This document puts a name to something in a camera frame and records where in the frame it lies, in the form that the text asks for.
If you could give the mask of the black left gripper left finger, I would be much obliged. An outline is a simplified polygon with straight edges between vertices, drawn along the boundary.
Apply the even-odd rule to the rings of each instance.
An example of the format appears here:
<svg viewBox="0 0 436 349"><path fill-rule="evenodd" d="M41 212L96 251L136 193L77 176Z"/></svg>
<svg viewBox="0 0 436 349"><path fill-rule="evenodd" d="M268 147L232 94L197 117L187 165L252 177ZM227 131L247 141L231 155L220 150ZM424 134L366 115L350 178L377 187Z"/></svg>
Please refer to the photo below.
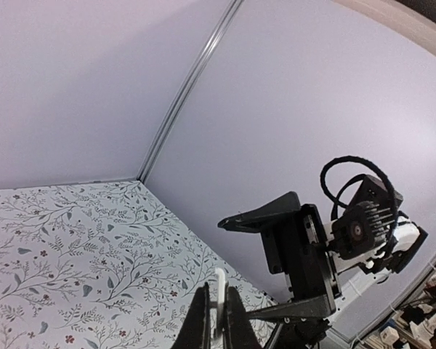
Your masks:
<svg viewBox="0 0 436 349"><path fill-rule="evenodd" d="M209 284L205 283L196 289L172 349L211 348L210 310Z"/></svg>

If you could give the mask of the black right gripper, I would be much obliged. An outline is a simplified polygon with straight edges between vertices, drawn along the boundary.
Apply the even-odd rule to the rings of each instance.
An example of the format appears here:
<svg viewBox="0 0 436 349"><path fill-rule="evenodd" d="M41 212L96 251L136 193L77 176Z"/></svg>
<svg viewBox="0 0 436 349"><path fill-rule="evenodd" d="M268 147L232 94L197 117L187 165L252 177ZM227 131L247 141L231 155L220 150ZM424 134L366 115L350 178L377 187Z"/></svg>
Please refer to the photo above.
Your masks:
<svg viewBox="0 0 436 349"><path fill-rule="evenodd" d="M226 217L217 227L261 233L271 274L286 276L291 301L249 311L249 319L299 321L328 318L336 311L339 287L315 205L301 205L297 193L289 191L260 208Z"/></svg>

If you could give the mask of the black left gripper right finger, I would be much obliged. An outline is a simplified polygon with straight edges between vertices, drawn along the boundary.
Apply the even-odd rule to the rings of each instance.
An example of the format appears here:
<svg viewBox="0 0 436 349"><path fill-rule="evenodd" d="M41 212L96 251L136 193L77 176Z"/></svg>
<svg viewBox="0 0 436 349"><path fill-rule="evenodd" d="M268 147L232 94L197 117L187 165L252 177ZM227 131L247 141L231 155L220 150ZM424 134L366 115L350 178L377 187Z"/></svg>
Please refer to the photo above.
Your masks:
<svg viewBox="0 0 436 349"><path fill-rule="evenodd" d="M261 349L238 290L226 289L223 344L227 349Z"/></svg>

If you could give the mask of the white remote battery cover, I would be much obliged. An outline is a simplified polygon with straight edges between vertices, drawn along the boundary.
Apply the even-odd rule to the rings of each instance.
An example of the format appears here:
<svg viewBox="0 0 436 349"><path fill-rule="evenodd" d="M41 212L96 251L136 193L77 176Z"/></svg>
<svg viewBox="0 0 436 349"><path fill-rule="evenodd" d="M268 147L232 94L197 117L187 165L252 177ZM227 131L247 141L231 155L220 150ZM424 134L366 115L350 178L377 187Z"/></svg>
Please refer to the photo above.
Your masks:
<svg viewBox="0 0 436 349"><path fill-rule="evenodd" d="M218 342L223 337L227 288L225 271L222 268L215 268L215 275L217 277L217 300L211 303L211 307L216 310L216 322L211 336L212 342Z"/></svg>

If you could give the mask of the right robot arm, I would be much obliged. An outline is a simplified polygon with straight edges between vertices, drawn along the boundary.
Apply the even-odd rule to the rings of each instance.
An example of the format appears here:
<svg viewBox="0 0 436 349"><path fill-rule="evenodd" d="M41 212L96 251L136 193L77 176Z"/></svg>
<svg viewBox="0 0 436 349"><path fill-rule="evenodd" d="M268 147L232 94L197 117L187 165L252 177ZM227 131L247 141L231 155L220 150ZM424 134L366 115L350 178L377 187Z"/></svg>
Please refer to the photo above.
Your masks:
<svg viewBox="0 0 436 349"><path fill-rule="evenodd" d="M275 325L268 348L314 345L369 287L405 268L427 234L399 210L402 202L399 193L366 186L341 217L324 223L315 205L288 192L219 222L258 234L269 271L286 277L288 301L247 314Z"/></svg>

